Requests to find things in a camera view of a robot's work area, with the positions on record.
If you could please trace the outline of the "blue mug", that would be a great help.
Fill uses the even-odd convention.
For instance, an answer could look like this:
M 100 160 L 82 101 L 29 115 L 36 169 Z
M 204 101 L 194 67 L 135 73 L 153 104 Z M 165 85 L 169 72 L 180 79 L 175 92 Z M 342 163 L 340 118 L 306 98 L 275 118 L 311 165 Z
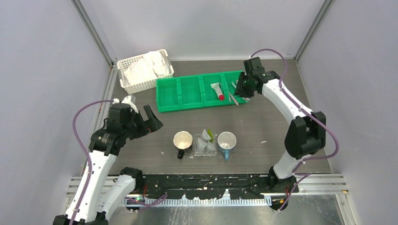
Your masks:
M 217 144 L 220 152 L 224 155 L 224 159 L 229 160 L 231 152 L 237 144 L 237 139 L 233 133 L 225 131 L 218 135 Z

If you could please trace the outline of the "green compartment organizer bin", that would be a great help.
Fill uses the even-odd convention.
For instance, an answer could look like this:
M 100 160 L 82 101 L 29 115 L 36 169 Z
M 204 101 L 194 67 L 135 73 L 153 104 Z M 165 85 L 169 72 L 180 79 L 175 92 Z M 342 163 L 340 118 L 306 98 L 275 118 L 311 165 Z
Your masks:
M 156 103 L 161 113 L 205 107 L 234 105 L 228 92 L 234 94 L 231 82 L 237 83 L 241 71 L 227 71 L 160 79 L 156 83 Z M 220 101 L 211 88 L 220 83 L 225 96 Z

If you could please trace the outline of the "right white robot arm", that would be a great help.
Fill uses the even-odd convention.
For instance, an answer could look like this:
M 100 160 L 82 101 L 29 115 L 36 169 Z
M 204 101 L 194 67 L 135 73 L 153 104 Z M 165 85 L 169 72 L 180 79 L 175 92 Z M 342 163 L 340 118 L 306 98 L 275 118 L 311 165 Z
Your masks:
M 245 70 L 240 73 L 235 94 L 251 98 L 255 93 L 270 100 L 289 123 L 284 140 L 285 153 L 270 168 L 267 185 L 273 192 L 281 192 L 294 183 L 298 167 L 325 146 L 326 116 L 313 112 L 303 105 L 286 88 L 275 71 L 265 71 L 258 57 L 244 61 Z

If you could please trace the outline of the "black mug cream inside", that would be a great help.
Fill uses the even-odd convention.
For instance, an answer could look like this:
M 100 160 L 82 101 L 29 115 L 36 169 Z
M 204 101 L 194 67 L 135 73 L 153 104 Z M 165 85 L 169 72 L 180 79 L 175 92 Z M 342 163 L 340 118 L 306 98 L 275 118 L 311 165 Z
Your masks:
M 173 138 L 173 144 L 177 149 L 177 158 L 182 159 L 184 155 L 190 154 L 192 151 L 193 137 L 187 131 L 177 132 Z

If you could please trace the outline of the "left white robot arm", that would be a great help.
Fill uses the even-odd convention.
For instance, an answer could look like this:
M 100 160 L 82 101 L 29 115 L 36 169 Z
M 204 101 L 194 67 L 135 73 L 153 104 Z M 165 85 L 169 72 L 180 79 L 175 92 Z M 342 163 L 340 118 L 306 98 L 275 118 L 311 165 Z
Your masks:
M 116 183 L 102 195 L 108 173 L 126 141 L 153 133 L 163 124 L 149 105 L 143 107 L 147 115 L 147 120 L 144 120 L 131 96 L 109 102 L 108 117 L 92 134 L 88 148 L 82 144 L 76 131 L 76 120 L 82 110 L 73 118 L 73 132 L 86 156 L 87 165 L 66 212 L 54 218 L 55 225 L 107 225 L 125 197 L 129 193 L 139 194 L 144 188 L 143 172 L 125 167 Z

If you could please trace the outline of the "white plastic basket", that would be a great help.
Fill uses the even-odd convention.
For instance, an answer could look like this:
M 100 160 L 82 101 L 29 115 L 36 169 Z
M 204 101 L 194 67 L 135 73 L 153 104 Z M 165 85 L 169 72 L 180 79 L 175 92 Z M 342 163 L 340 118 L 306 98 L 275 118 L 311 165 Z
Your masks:
M 174 74 L 165 49 L 119 60 L 116 65 L 120 85 L 128 94 L 155 88 L 157 80 Z

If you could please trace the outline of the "yellow toothpaste tube red cap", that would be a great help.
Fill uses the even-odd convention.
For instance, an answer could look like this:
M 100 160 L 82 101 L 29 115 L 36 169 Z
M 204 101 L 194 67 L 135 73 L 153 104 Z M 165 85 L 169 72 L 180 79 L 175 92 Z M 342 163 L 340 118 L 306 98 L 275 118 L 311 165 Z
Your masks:
M 213 135 L 213 133 L 212 133 L 212 131 L 211 131 L 211 129 L 210 128 L 208 128 L 207 129 L 207 133 L 208 133 L 208 135 L 209 135 L 209 137 L 210 137 L 210 142 L 211 143 L 213 143 L 214 142 L 214 135 Z

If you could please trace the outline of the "clear oval textured tray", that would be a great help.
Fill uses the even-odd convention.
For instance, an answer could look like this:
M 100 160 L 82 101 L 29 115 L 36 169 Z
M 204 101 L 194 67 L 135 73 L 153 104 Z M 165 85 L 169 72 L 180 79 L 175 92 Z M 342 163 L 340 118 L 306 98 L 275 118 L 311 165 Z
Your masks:
M 210 150 L 205 147 L 202 151 L 197 150 L 197 144 L 198 144 L 198 138 L 200 138 L 201 134 L 194 134 L 192 135 L 193 141 L 192 141 L 192 149 L 188 150 L 187 153 L 185 153 L 185 156 L 187 158 L 218 158 L 222 159 L 223 153 L 220 151 L 220 148 L 216 142 L 216 139 L 213 140 L 213 142 L 210 142 L 210 146 L 213 146 Z

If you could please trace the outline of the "white toothpaste tube orange cap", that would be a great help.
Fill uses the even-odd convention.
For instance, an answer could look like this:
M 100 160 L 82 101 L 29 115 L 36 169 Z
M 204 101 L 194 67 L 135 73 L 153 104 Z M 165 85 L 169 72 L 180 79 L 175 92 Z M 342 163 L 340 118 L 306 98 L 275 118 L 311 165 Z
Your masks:
M 207 142 L 206 150 L 208 153 L 215 152 L 215 146 L 211 142 Z

